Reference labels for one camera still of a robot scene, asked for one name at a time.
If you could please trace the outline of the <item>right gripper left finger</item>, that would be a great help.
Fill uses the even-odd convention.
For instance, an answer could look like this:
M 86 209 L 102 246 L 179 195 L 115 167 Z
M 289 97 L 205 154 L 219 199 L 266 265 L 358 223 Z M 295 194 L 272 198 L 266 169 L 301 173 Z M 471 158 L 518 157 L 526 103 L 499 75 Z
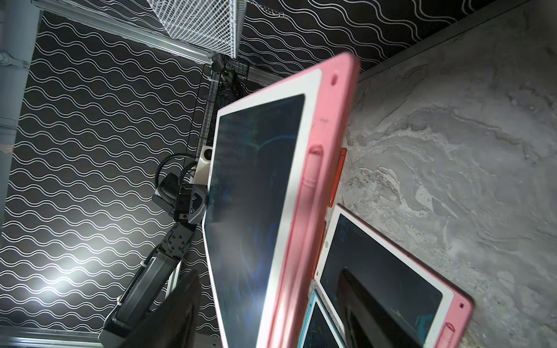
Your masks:
M 200 310 L 200 275 L 185 275 L 166 300 L 125 338 L 121 347 L 193 347 Z

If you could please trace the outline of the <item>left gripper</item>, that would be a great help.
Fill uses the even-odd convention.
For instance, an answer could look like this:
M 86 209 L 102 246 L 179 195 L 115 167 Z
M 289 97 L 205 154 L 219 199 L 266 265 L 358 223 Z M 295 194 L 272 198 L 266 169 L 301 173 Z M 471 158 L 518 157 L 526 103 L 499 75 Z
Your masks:
M 152 201 L 177 223 L 200 225 L 207 210 L 205 185 L 178 183 L 178 176 L 169 173 L 155 189 Z

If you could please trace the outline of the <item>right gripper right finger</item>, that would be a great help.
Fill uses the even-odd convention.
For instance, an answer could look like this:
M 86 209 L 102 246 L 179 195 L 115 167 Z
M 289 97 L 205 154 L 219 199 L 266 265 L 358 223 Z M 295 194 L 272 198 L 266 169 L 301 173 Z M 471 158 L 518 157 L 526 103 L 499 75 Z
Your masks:
M 419 347 L 357 278 L 343 269 L 337 283 L 347 347 Z

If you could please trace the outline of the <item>blue white writing tablet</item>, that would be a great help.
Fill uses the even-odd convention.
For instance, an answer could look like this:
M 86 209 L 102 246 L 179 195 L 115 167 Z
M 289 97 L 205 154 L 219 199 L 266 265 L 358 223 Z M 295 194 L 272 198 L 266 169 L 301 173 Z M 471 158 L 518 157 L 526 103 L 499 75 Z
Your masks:
M 311 293 L 297 346 L 302 348 L 345 347 L 340 333 L 316 290 Z

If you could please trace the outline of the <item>pink white writing tablet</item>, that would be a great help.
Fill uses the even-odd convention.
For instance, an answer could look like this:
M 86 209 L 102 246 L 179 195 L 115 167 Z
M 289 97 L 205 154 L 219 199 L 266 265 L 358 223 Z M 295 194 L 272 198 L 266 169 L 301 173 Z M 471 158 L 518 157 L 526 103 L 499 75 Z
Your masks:
M 474 312 L 471 298 L 338 204 L 332 212 L 314 279 L 344 340 L 337 283 L 345 268 L 419 347 L 460 345 Z
M 202 232 L 224 347 L 294 347 L 360 63 L 342 53 L 218 111 Z

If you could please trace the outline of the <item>red writing tablet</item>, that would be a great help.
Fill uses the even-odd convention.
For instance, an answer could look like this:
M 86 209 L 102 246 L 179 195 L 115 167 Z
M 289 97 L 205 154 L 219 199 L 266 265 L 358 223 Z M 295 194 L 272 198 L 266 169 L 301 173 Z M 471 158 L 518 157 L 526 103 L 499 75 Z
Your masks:
M 340 178 L 342 176 L 342 171 L 343 171 L 343 168 L 344 168 L 344 165 L 345 165 L 347 152 L 348 152 L 348 149 L 343 147 L 340 150 L 340 153 L 339 153 L 339 158 L 338 158 L 338 161 L 337 161 L 335 176 L 334 176 L 334 180 L 333 180 L 333 184 L 332 184 L 332 190 L 331 190 L 331 194 L 329 196 L 328 207 L 330 207 L 330 208 L 332 208 L 334 206 L 334 201 L 335 201 L 335 197 L 337 195 L 337 190 L 338 190 L 338 187 L 339 187 Z
M 312 278 L 315 278 L 317 268 L 319 266 L 319 258 L 320 258 L 320 255 L 321 255 L 321 251 L 323 249 L 324 239 L 326 238 L 326 231 L 327 231 L 327 222 L 324 220 L 321 224 L 321 230 L 320 230 L 320 233 L 319 233 L 319 239 L 318 239 L 319 248 L 316 251 L 315 260 L 314 260 L 314 263 L 313 263 Z

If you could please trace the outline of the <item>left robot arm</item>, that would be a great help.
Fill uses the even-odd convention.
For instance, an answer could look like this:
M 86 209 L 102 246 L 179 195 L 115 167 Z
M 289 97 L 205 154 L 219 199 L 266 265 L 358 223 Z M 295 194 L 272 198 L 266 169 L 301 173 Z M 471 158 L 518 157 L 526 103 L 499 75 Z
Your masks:
M 118 347 L 147 317 L 171 274 L 181 264 L 207 208 L 207 186 L 193 182 L 200 159 L 187 153 L 168 155 L 155 171 L 152 201 L 173 219 L 162 242 L 140 264 L 99 336 L 103 347 Z

